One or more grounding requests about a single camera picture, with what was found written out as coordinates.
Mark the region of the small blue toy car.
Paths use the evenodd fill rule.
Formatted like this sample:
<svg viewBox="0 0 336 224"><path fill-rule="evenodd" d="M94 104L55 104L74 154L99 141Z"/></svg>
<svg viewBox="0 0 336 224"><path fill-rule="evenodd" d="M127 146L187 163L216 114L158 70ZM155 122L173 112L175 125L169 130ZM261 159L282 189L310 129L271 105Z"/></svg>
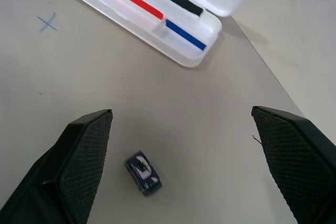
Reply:
<svg viewBox="0 0 336 224"><path fill-rule="evenodd" d="M159 175L142 151L128 158L125 167L143 196L151 196L162 187Z"/></svg>

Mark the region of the translucent white pencil case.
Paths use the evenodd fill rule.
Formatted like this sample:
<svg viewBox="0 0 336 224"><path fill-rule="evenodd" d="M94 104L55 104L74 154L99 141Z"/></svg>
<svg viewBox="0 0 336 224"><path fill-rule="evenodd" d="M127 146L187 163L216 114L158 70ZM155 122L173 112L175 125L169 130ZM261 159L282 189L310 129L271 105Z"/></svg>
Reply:
<svg viewBox="0 0 336 224"><path fill-rule="evenodd" d="M221 18L242 0L82 0L183 67L197 67L218 39Z"/></svg>

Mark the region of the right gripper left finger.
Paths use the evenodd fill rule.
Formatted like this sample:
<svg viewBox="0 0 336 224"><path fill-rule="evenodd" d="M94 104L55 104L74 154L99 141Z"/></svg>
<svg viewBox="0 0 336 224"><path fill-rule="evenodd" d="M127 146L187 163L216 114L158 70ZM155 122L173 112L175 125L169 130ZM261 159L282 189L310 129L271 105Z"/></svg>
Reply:
<svg viewBox="0 0 336 224"><path fill-rule="evenodd" d="M87 224L104 168L113 114L84 115L29 169L0 210L0 224Z"/></svg>

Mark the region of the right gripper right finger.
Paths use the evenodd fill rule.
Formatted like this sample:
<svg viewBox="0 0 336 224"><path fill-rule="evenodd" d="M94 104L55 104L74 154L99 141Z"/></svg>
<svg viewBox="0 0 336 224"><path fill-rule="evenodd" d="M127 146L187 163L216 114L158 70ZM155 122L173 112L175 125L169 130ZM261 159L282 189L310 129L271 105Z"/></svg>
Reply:
<svg viewBox="0 0 336 224"><path fill-rule="evenodd" d="M308 119L254 106L269 171L298 224L336 224L336 146Z"/></svg>

